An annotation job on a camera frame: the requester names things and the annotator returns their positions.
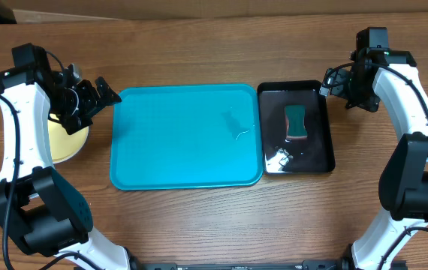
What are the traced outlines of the yellow plate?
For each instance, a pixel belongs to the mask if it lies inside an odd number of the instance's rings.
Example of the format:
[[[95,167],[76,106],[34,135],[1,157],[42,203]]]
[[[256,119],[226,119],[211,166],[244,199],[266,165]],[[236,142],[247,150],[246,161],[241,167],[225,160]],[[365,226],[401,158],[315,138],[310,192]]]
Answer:
[[[60,124],[48,121],[48,133],[53,163],[59,164],[72,158],[82,149],[87,141],[89,128],[85,127],[72,135],[68,135]]]

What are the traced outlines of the green scrub sponge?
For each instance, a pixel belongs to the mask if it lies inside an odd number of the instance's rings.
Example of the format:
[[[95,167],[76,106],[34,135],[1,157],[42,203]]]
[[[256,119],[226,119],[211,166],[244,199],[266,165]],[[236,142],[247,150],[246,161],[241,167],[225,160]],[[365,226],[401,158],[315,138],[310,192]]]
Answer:
[[[306,110],[303,105],[285,107],[286,140],[303,140],[307,138],[305,127]]]

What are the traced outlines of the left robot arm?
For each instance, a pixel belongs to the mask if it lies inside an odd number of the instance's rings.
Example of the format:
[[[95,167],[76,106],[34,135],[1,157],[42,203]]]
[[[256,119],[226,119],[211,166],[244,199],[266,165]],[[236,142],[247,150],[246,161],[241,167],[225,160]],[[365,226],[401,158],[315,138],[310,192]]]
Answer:
[[[0,72],[2,244],[51,264],[67,259],[79,269],[138,269],[127,248],[94,227],[83,195],[56,171],[48,132],[56,122],[75,134],[120,96],[103,78],[83,79],[74,65],[53,70],[52,53],[40,46],[14,47],[12,56],[14,66]]]

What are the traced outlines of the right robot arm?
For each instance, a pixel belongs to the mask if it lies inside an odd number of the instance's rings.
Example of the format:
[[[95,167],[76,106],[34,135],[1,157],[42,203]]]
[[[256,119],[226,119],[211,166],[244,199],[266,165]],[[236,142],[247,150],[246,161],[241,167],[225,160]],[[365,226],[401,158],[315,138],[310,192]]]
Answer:
[[[418,232],[428,233],[428,97],[409,51],[389,47],[385,27],[356,35],[350,62],[326,71],[320,93],[346,108],[376,112],[383,104],[398,139],[378,183],[381,210],[336,263],[337,269],[405,269],[396,255]]]

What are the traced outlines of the teal plastic tray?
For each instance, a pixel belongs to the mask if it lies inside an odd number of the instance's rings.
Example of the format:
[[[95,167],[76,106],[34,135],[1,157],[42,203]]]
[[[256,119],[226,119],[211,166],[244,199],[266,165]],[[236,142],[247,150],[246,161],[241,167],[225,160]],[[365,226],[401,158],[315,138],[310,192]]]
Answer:
[[[256,184],[257,92],[246,84],[127,88],[113,109],[111,183],[122,191]]]

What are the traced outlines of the black water tray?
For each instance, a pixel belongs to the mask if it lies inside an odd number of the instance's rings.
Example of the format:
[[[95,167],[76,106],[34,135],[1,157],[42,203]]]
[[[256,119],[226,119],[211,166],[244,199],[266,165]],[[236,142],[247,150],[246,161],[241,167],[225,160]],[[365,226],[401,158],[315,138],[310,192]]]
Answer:
[[[266,173],[329,173],[335,168],[326,97],[320,88],[317,80],[263,82],[258,86]],[[306,139],[286,140],[287,105],[305,107]]]

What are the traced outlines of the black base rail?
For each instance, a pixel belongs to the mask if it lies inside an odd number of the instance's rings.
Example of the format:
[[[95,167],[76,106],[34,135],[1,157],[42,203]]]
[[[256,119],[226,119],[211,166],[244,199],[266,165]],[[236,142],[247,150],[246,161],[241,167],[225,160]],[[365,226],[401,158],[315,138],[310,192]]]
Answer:
[[[144,263],[138,267],[142,270],[355,270],[354,264],[347,259],[307,259],[290,263],[254,263],[254,264],[194,264],[178,265],[176,263]]]

